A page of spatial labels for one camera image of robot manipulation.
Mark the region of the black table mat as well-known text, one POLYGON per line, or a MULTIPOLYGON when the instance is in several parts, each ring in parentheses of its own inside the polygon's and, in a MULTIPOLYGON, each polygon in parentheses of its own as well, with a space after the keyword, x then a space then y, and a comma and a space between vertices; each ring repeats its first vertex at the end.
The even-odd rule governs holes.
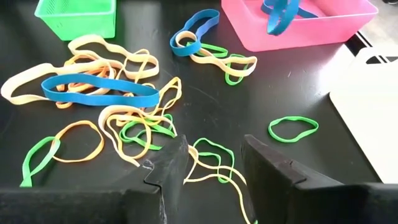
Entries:
MULTIPOLYGON (((38 0, 0 0, 0 86, 11 76, 41 63, 63 65, 71 57, 61 41, 34 16, 38 0)), ((274 150, 345 184, 381 182, 329 99, 331 86, 350 64, 357 46, 351 43, 253 53, 240 43, 222 12, 219 0, 117 0, 116 36, 111 43, 135 52, 148 49, 160 62, 159 76, 148 79, 156 87, 172 77, 182 80, 183 96, 169 110, 179 134, 190 144, 206 137, 233 150, 235 167, 243 171, 240 146, 252 134, 274 150), (259 59, 252 75, 237 86, 224 82, 223 72, 174 57, 170 37, 202 9, 220 9, 220 24, 202 40, 259 59), (270 138, 267 125, 283 116, 299 115, 319 122, 320 129, 295 144, 270 138)), ((74 105, 58 110, 38 101, 12 105, 0 96, 0 187, 18 187, 26 152, 39 140, 53 136, 81 120, 97 122, 102 108, 74 105)), ((35 175, 35 186, 89 189, 115 185, 132 174, 106 139, 104 151, 79 164, 52 163, 35 175)), ((245 224, 231 184, 215 178, 188 183, 180 197, 176 223, 245 224)))

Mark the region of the orange rubber band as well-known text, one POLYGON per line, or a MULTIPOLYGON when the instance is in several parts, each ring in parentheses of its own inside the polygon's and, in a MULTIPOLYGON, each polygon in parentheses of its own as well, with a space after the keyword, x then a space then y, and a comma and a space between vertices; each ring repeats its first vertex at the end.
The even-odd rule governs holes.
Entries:
POLYGON ((146 144, 144 145, 144 149, 136 156, 128 156, 127 154, 124 153, 123 151, 123 143, 122 140, 120 140, 118 137, 116 139, 113 138, 113 135, 110 134, 110 139, 114 143, 114 148, 117 151, 117 153, 120 155, 122 159, 125 161, 128 161, 135 166, 139 166, 139 163, 137 162, 137 159, 142 158, 147 151, 149 150, 150 142, 152 140, 152 134, 150 130, 150 121, 148 119, 145 119, 145 117, 137 117, 137 116, 132 116, 132 115, 122 115, 122 114, 112 114, 106 119, 106 124, 108 125, 108 128, 113 132, 113 134, 116 134, 116 131, 111 127, 110 122, 115 119, 125 119, 127 121, 138 121, 139 123, 142 123, 145 127, 145 131, 147 134, 147 141, 146 144))
MULTIPOLYGON (((96 60, 96 58, 94 56, 90 56, 87 54, 78 54, 78 55, 75 55, 72 58, 68 59, 67 61, 65 61, 64 66, 73 65, 79 59, 90 59, 92 61, 96 60)), ((109 78, 110 71, 112 71, 113 73, 116 73, 116 69, 109 67, 109 66, 92 69, 85 73, 87 73, 89 75, 96 75, 97 77, 101 77, 101 78, 109 78)), ((92 89, 92 88, 94 88, 93 85, 86 84, 86 83, 69 83, 67 85, 67 92, 82 93, 82 92, 92 89)), ((59 109, 65 109, 65 108, 70 107, 71 105, 72 105, 71 102, 66 103, 66 102, 57 101, 55 103, 55 106, 59 109)))
POLYGON ((56 161, 59 162, 63 162, 63 163, 77 163, 77 162, 86 162, 86 161, 90 161, 92 159, 94 159, 104 148, 104 137, 102 136, 100 130, 97 128, 97 126, 88 120, 81 120, 81 121, 77 121, 74 123, 69 124, 68 126, 66 126, 65 128, 63 128, 61 131, 59 131, 56 135, 55 138, 56 139, 60 139, 69 129, 74 128, 75 126, 81 126, 81 125, 87 125, 89 126, 91 129, 95 130, 99 137, 100 137, 100 142, 97 145, 97 147, 86 157, 82 158, 82 159, 61 159, 57 156, 52 156, 53 159, 55 159, 56 161))

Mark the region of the white plastic basket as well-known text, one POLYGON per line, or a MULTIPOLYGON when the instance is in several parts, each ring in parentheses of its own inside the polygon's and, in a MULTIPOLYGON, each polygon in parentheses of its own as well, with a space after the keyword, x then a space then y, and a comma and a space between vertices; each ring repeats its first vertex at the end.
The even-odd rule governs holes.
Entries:
POLYGON ((330 100, 380 180, 398 184, 398 45, 361 49, 330 100))

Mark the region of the green plastic basket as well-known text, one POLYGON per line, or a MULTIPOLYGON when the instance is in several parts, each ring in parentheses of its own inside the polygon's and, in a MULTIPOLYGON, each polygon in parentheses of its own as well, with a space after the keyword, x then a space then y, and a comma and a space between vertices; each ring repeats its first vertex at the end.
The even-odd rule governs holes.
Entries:
POLYGON ((64 41, 116 32, 116 0, 39 0, 34 15, 64 41))

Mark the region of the yellow rubber band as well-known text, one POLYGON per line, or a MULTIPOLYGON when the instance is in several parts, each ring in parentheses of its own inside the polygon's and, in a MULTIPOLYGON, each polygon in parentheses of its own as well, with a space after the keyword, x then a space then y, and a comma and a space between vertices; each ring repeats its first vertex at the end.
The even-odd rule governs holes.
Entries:
POLYGON ((221 166, 221 165, 211 166, 211 165, 203 163, 202 161, 199 160, 199 152, 197 151, 196 148, 194 148, 191 145, 188 146, 188 153, 191 155, 191 157, 193 159, 193 165, 192 165, 190 172, 187 174, 186 178, 184 178, 183 184, 186 184, 188 182, 201 182, 201 181, 204 181, 204 180, 212 178, 212 177, 217 177, 217 178, 220 177, 224 180, 227 180, 228 183, 230 183, 234 186, 234 188, 236 189, 236 191, 238 193, 239 205, 241 207, 241 213, 243 215, 243 218, 244 218, 246 224, 258 224, 257 221, 252 222, 248 218, 248 215, 247 215, 247 212, 245 209, 245 205, 244 205, 244 197, 243 197, 243 194, 242 194, 242 191, 241 191, 239 185, 232 178, 230 178, 226 175, 220 174, 219 170, 226 169, 226 170, 231 171, 233 174, 237 175, 241 179, 241 181, 246 185, 246 179, 244 178, 244 176, 238 170, 236 170, 235 168, 229 167, 229 166, 221 166), (207 169, 216 170, 216 172, 213 174, 208 174, 204 177, 197 178, 197 179, 191 179, 190 176, 193 173, 193 171, 195 170, 196 165, 202 166, 207 169))
MULTIPOLYGON (((153 85, 151 83, 143 83, 142 85, 149 86, 149 87, 155 89, 155 85, 153 85)), ((123 94, 123 96, 133 97, 134 94, 133 93, 125 93, 125 94, 123 94)), ((159 90, 159 103, 156 105, 156 107, 155 107, 155 109, 153 109, 153 111, 148 112, 148 113, 150 115, 156 115, 157 113, 160 113, 160 115, 163 116, 165 114, 165 110, 171 108, 175 104, 175 102, 181 98, 181 96, 182 96, 181 79, 179 79, 179 77, 174 77, 165 86, 163 86, 159 90), (161 103, 165 93, 171 88, 174 88, 177 90, 175 97, 172 98, 171 100, 169 100, 168 102, 166 102, 166 104, 163 107, 160 107, 160 103, 161 103)), ((124 126, 127 123, 128 123, 128 121, 126 121, 126 120, 120 120, 120 119, 116 120, 116 125, 119 127, 124 126)))

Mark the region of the pink plastic basket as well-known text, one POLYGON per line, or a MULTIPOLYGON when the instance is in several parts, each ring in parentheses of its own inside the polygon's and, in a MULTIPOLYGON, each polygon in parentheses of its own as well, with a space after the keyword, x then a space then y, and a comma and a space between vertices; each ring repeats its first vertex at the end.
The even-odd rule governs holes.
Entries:
POLYGON ((369 0, 301 0, 316 18, 295 17, 281 35, 267 33, 264 0, 221 0, 221 7, 243 46, 252 52, 345 42, 378 13, 369 0))

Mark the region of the green rubber band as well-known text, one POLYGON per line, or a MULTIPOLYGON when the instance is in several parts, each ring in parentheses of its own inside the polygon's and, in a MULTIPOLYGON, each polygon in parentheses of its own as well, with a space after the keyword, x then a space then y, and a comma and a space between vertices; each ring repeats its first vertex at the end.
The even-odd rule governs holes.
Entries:
MULTIPOLYGON (((216 58, 226 58, 229 56, 237 56, 237 57, 245 57, 240 54, 230 54, 227 49, 215 45, 210 44, 202 44, 202 47, 206 50, 210 51, 216 58)), ((196 56, 204 56, 202 53, 195 53, 196 56)), ((251 65, 240 65, 240 64, 227 64, 227 66, 231 68, 235 68, 238 70, 247 70, 251 65)), ((245 77, 234 77, 226 72, 224 72, 224 80, 230 86, 235 86, 240 84, 245 77)))
MULTIPOLYGON (((225 152, 227 152, 227 153, 229 154, 230 158, 231 158, 231 168, 234 167, 235 156, 234 156, 234 152, 233 152, 232 150, 230 150, 230 149, 228 149, 228 148, 226 148, 226 147, 224 147, 224 146, 222 146, 222 145, 220 145, 220 144, 217 144, 217 143, 215 143, 215 142, 213 142, 213 141, 210 141, 210 140, 207 139, 207 138, 200 138, 200 139, 197 139, 197 140, 193 143, 193 147, 196 147, 196 146, 197 146, 200 142, 202 142, 202 141, 205 141, 205 142, 207 142, 209 145, 214 146, 214 147, 217 147, 217 148, 219 148, 219 149, 224 150, 225 152)), ((217 154, 217 153, 214 153, 214 152, 199 152, 198 155, 199 155, 199 156, 205 156, 205 157, 213 156, 213 157, 215 157, 215 158, 217 159, 218 165, 219 165, 219 166, 221 165, 221 156, 220 156, 219 154, 217 154)))
POLYGON ((26 154, 24 161, 22 163, 22 182, 19 187, 32 187, 32 177, 44 169, 47 164, 52 160, 53 156, 58 151, 61 142, 55 136, 47 136, 36 143, 26 154), (50 149, 40 163, 34 168, 30 169, 30 161, 33 155, 39 151, 45 144, 51 142, 50 149))
POLYGON ((285 116, 285 117, 278 118, 278 119, 271 121, 268 125, 267 130, 268 130, 269 135, 276 141, 279 141, 282 143, 295 143, 295 142, 301 140, 302 138, 307 137, 307 136, 317 132, 319 127, 320 127, 319 123, 310 118, 306 118, 303 116, 285 116), (285 139, 285 138, 282 138, 282 137, 276 135, 276 133, 272 130, 272 128, 274 126, 276 126, 277 124, 279 124, 283 121, 303 121, 305 123, 311 124, 313 126, 313 128, 299 133, 296 137, 294 137, 292 139, 285 139))
MULTIPOLYGON (((117 120, 116 125, 123 127, 119 132, 119 138, 120 138, 120 140, 122 140, 122 142, 125 142, 125 143, 134 142, 134 143, 140 144, 141 146, 145 146, 146 142, 140 138, 140 136, 142 136, 146 132, 144 129, 141 130, 139 133, 137 133, 136 136, 130 137, 127 135, 127 131, 130 128, 132 128, 133 126, 135 126, 136 124, 137 124, 137 121, 128 122, 128 121, 123 121, 123 120, 122 121, 117 120)), ((150 126, 150 128, 151 128, 152 132, 165 134, 172 138, 175 137, 174 128, 171 125, 168 128, 165 128, 165 127, 161 126, 160 124, 155 124, 155 125, 150 126)))

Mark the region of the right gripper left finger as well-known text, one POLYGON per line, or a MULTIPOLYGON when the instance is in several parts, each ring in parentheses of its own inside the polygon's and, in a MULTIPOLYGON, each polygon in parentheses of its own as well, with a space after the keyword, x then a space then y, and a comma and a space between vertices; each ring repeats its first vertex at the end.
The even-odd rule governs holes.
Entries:
POLYGON ((176 224, 187 162, 182 134, 107 187, 0 188, 0 224, 176 224))

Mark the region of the wide cream rubber band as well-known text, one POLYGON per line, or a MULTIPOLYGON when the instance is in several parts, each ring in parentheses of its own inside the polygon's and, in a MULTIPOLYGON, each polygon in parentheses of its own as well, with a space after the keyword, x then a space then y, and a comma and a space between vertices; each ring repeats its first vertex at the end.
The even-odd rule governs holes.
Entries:
POLYGON ((73 55, 89 55, 95 59, 106 60, 110 63, 113 68, 119 69, 119 73, 116 75, 118 79, 122 72, 128 77, 128 79, 134 80, 136 83, 141 78, 149 78, 156 76, 159 73, 159 61, 150 54, 147 49, 140 49, 134 53, 129 52, 124 47, 116 44, 110 44, 105 41, 102 36, 96 34, 83 35, 72 40, 68 44, 68 48, 73 55), (117 53, 125 56, 125 61, 122 63, 118 60, 107 59, 99 56, 92 50, 78 50, 82 45, 89 43, 97 43, 103 45, 109 52, 117 53), (126 70, 126 64, 128 61, 141 63, 141 67, 138 71, 126 70))
POLYGON ((48 73, 56 73, 57 75, 63 75, 68 73, 80 73, 88 70, 93 70, 100 67, 108 67, 110 71, 110 77, 114 78, 115 74, 112 71, 111 65, 107 60, 95 60, 87 63, 76 63, 73 65, 67 65, 64 67, 54 67, 51 63, 42 63, 29 68, 17 75, 6 80, 0 89, 1 96, 7 101, 14 105, 24 105, 34 101, 49 101, 48 98, 39 95, 19 95, 12 96, 12 93, 21 85, 28 83, 36 78, 42 77, 48 73))
POLYGON ((113 135, 114 139, 119 137, 118 133, 113 134, 113 132, 108 128, 108 125, 106 124, 106 119, 109 116, 111 116, 112 114, 132 115, 132 116, 137 116, 137 117, 142 116, 142 117, 145 117, 145 119, 148 119, 150 121, 150 124, 149 124, 150 126, 155 125, 161 121, 165 121, 165 122, 169 123, 174 128, 174 134, 177 135, 177 132, 175 130, 175 126, 174 126, 173 122, 163 116, 150 115, 150 114, 140 110, 139 108, 135 108, 133 106, 111 105, 111 106, 107 106, 104 110, 102 110, 98 117, 98 126, 99 126, 100 130, 102 130, 102 132, 104 132, 104 135, 107 136, 108 138, 110 138, 110 136, 109 136, 110 134, 113 135))

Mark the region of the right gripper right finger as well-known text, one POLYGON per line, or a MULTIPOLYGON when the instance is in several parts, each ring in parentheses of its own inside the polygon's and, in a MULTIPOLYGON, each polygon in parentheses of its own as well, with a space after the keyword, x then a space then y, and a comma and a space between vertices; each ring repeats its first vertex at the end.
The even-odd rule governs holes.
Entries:
POLYGON ((250 134, 241 155, 259 224, 398 224, 398 184, 342 184, 250 134))

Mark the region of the thin blue rubber band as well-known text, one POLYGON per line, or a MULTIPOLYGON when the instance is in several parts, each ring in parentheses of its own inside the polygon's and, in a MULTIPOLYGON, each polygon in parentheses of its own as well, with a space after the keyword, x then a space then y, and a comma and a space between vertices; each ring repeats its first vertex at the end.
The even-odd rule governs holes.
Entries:
POLYGON ((298 7, 298 11, 295 16, 298 17, 299 19, 312 19, 312 18, 318 17, 318 15, 316 15, 302 7, 298 7))

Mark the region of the wide blue rubber band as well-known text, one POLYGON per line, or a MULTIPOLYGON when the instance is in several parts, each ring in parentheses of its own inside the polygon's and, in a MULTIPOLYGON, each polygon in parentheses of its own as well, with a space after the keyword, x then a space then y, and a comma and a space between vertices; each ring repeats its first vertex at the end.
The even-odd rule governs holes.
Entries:
POLYGON ((71 73, 50 77, 41 83, 42 91, 49 100, 79 103, 89 106, 126 105, 136 108, 153 107, 159 103, 160 93, 155 88, 141 84, 108 78, 100 78, 85 73, 71 73), (85 95, 74 92, 58 92, 52 89, 61 84, 84 83, 97 88, 136 93, 137 96, 85 95))
POLYGON ((299 11, 300 0, 263 0, 262 7, 268 11, 267 33, 280 35, 293 21, 299 11))
POLYGON ((220 20, 220 12, 216 9, 204 9, 196 12, 191 18, 189 18, 184 26, 170 38, 170 47, 172 52, 179 56, 185 57, 198 52, 201 48, 201 38, 206 34, 212 27, 217 25, 220 20), (202 24, 195 32, 194 38, 196 40, 186 47, 177 47, 177 35, 181 34, 183 31, 189 31, 189 29, 200 19, 206 19, 205 23, 202 24))

